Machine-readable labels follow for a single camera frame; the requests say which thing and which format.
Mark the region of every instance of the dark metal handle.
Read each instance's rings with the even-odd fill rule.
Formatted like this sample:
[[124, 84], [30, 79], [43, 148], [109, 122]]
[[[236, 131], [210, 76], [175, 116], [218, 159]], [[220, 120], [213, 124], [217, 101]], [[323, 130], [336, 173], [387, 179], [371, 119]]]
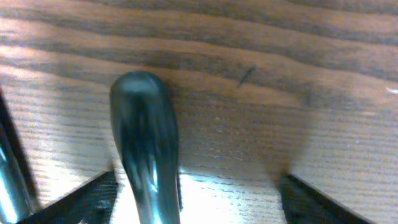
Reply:
[[111, 89], [114, 140], [136, 198], [142, 224], [179, 224], [178, 133], [162, 82], [131, 72]]

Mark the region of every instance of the black plastic piece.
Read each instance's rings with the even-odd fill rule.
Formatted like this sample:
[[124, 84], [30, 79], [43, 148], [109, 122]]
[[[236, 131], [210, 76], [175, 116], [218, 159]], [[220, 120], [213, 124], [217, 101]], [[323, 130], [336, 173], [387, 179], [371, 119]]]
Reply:
[[282, 208], [288, 224], [370, 224], [294, 175], [279, 182]]
[[118, 183], [109, 171], [19, 223], [109, 224], [117, 194]]

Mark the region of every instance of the wooden table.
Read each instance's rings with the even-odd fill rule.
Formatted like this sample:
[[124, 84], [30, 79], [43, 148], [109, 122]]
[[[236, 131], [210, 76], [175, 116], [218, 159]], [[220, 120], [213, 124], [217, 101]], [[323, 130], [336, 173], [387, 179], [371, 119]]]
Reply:
[[2, 0], [0, 16], [1, 88], [43, 207], [112, 161], [113, 223], [138, 223], [108, 95], [145, 70], [177, 114], [182, 223], [284, 223], [283, 170], [397, 223], [398, 1]]

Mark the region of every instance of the handle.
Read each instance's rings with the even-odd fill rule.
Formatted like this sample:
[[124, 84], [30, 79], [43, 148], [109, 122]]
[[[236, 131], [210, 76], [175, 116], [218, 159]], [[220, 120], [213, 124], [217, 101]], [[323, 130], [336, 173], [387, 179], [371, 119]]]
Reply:
[[130, 72], [111, 88], [116, 147], [136, 198], [142, 224], [179, 224], [178, 132], [162, 82], [148, 72]]

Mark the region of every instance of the wood grain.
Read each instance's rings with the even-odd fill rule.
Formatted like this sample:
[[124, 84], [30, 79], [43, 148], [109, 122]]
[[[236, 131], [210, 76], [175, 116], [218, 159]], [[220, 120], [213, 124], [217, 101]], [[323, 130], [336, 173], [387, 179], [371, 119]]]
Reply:
[[122, 183], [113, 223], [138, 223], [108, 94], [123, 73], [147, 70], [166, 82], [177, 114], [182, 223], [284, 223], [275, 188], [284, 170], [396, 223], [397, 7], [1, 1], [1, 88], [42, 206], [112, 160]]

